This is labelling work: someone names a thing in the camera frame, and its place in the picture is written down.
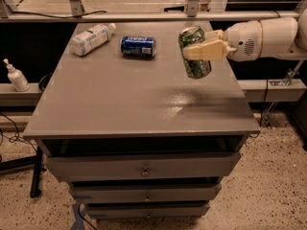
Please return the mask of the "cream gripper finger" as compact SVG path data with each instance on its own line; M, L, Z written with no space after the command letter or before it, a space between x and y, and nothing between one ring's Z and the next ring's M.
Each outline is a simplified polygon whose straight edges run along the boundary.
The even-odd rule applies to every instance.
M219 60L235 52L236 48L221 39L205 40L182 49L183 57L188 60Z
M224 36L223 30L215 30L204 33L206 41L222 40Z

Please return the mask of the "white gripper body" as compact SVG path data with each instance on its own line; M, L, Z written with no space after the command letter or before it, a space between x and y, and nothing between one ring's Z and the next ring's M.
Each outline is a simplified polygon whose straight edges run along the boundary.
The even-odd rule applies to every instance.
M262 26L259 21L236 23L224 31L223 40L234 51L228 58L234 61L251 61L260 57L262 47Z

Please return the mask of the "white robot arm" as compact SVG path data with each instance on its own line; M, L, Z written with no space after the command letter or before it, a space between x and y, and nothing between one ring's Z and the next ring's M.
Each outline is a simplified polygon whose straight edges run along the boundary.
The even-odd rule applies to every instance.
M183 48L189 60L252 61L258 58L305 60L307 58L306 11L293 17L236 23L225 31L205 33L204 42Z

